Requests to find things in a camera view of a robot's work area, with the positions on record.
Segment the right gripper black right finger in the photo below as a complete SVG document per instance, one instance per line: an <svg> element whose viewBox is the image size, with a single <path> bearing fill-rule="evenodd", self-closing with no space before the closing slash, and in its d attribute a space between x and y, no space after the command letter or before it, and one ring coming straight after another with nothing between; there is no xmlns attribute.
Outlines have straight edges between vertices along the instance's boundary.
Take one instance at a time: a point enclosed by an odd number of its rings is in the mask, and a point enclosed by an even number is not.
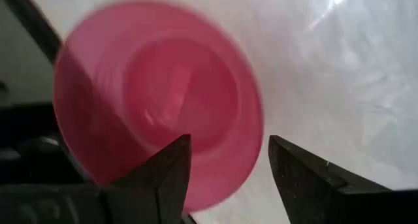
<svg viewBox="0 0 418 224"><path fill-rule="evenodd" d="M418 189L391 190L276 135L268 158L291 224L418 224Z"/></svg>

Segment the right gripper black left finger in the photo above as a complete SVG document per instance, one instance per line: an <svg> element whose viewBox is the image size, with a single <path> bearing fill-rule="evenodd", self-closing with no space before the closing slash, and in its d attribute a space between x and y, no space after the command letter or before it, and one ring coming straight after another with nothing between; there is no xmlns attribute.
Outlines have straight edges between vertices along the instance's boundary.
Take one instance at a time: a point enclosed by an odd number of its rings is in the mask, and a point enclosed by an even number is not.
<svg viewBox="0 0 418 224"><path fill-rule="evenodd" d="M182 135L110 185L0 185L0 224L190 224L190 170L191 137Z"/></svg>

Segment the magenta translucent plastic bowl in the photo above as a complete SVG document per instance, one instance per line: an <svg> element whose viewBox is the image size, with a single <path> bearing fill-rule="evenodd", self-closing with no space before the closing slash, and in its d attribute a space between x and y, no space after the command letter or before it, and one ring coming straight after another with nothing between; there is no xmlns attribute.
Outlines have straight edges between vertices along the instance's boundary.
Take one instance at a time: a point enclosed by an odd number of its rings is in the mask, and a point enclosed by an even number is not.
<svg viewBox="0 0 418 224"><path fill-rule="evenodd" d="M55 64L64 141L97 184L191 137L184 211L235 193L263 143L263 109L246 57L204 16L163 0L119 0L87 15Z"/></svg>

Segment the black table edge strip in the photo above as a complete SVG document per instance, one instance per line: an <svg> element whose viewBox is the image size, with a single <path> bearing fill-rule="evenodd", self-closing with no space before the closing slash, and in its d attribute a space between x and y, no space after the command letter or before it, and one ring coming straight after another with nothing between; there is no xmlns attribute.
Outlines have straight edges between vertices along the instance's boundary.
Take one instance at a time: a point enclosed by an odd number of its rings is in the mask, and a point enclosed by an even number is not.
<svg viewBox="0 0 418 224"><path fill-rule="evenodd" d="M62 42L35 1L5 0L5 2L49 62L54 64Z"/></svg>

